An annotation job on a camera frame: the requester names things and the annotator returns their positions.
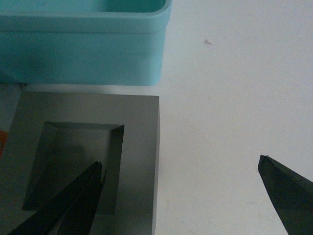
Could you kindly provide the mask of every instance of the white tabletop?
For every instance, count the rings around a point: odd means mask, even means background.
[[[174,0],[157,85],[26,90],[160,96],[156,235],[287,235],[259,157],[313,181],[309,0]]]

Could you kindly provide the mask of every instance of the teal plastic container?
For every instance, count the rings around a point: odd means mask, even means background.
[[[150,86],[172,0],[1,0],[0,82]]]

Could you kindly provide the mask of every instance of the white surface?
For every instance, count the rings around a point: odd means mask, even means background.
[[[174,0],[160,96],[156,235],[286,235],[260,154],[313,180],[313,2]]]
[[[18,84],[0,83],[0,130],[9,131],[20,94]]]

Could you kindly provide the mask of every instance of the orange object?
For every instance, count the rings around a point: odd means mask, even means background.
[[[0,157],[2,156],[2,151],[4,149],[4,144],[8,138],[8,133],[0,130]]]

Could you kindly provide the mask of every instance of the gray metal block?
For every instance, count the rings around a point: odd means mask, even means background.
[[[90,234],[154,234],[158,106],[157,96],[23,93],[0,159],[0,234],[94,161],[107,181]]]

